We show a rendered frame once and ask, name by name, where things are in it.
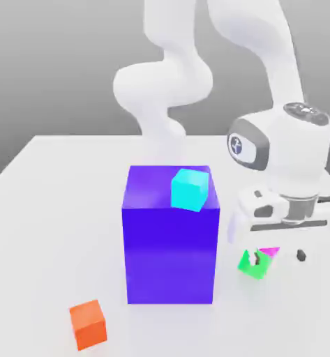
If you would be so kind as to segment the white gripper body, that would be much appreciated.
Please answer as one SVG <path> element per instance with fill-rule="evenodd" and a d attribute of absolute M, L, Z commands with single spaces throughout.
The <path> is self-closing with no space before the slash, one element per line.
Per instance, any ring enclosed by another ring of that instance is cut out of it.
<path fill-rule="evenodd" d="M 248 217 L 237 210 L 227 224 L 227 240 L 243 250 L 255 248 L 304 248 L 312 245 L 330 232 L 330 220 L 312 219 L 291 225 L 276 217 Z"/>

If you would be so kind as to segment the small orange cube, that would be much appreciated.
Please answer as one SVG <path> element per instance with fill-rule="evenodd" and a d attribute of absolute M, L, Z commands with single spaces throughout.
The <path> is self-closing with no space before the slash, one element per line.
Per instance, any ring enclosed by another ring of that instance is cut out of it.
<path fill-rule="evenodd" d="M 78 351 L 107 341 L 105 317 L 98 300 L 71 307 L 69 312 Z"/>

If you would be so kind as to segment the small magenta cube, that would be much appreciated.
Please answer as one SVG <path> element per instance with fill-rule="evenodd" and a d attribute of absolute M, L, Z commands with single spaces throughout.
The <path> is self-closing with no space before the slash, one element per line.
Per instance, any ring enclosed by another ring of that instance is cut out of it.
<path fill-rule="evenodd" d="M 271 259 L 273 259 L 279 252 L 279 247 L 272 247 L 272 248 L 260 248 L 260 252 L 267 255 Z"/>

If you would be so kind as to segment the large purple box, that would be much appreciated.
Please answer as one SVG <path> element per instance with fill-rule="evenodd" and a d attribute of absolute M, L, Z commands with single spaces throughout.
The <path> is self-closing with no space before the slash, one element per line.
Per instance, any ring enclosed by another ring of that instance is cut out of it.
<path fill-rule="evenodd" d="M 132 165 L 122 226 L 130 304 L 210 304 L 220 204 L 212 179 L 201 211 L 171 205 L 179 166 Z"/>

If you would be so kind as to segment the small green cube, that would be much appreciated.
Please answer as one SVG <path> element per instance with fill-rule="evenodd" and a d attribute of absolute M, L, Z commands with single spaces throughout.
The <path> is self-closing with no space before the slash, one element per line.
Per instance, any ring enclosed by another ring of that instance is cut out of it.
<path fill-rule="evenodd" d="M 256 252 L 257 256 L 260 258 L 259 264 L 251 265 L 249 262 L 249 253 L 247 250 L 243 252 L 243 256 L 239 262 L 238 269 L 251 276 L 257 280 L 262 279 L 271 265 L 271 257 L 266 253 L 258 250 Z"/>

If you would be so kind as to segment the small cyan cube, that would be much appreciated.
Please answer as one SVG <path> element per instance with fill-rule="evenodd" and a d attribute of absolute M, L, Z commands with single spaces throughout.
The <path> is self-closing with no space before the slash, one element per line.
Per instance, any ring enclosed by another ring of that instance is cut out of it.
<path fill-rule="evenodd" d="M 171 181 L 171 207 L 200 212 L 208 192 L 208 172 L 181 168 Z"/>

